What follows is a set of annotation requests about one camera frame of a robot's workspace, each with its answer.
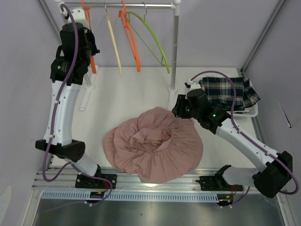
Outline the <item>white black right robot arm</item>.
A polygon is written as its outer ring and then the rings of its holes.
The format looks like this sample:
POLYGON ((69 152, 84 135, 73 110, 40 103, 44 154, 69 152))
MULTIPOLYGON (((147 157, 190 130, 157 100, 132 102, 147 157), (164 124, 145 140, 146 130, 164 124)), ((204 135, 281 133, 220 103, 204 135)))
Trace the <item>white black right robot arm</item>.
POLYGON ((212 107, 202 89, 179 94, 172 113, 177 118, 195 119, 202 128, 232 144, 254 165, 254 168, 222 167, 215 174, 218 189, 225 190, 231 185, 255 187, 264 196, 273 198, 278 193, 284 194, 286 184, 296 179, 293 158, 288 152, 279 153, 248 135, 229 113, 212 107))

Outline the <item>pink skirt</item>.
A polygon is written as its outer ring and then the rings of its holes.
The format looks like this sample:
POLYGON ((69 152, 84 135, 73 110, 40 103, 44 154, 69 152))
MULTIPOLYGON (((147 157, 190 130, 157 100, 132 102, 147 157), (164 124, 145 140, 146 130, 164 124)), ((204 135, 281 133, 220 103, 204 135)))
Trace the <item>pink skirt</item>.
POLYGON ((103 150, 118 171, 167 182, 198 167, 203 142, 192 119, 156 107, 108 132, 103 150))

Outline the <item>navy plaid skirt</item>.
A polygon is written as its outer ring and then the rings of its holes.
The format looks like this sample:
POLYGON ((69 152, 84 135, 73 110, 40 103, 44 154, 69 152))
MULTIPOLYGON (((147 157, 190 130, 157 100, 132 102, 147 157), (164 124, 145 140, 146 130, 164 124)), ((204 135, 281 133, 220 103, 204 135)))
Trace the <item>navy plaid skirt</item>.
POLYGON ((231 110, 233 101, 234 111, 244 111, 260 100, 248 78, 236 77, 229 81, 226 78, 204 77, 199 84, 212 106, 226 111, 231 110))

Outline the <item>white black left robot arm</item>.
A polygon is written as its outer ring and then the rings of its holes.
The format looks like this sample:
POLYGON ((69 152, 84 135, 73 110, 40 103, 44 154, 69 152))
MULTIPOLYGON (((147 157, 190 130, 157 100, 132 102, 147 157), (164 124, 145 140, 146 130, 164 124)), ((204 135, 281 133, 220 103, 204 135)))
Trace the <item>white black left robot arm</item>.
POLYGON ((91 56, 99 53, 92 32, 81 23, 65 24, 60 31, 62 44, 51 64, 52 103, 48 128, 35 147, 73 164, 86 174, 91 188, 102 183, 101 168, 85 153, 83 141, 72 138, 76 100, 88 72, 91 56))

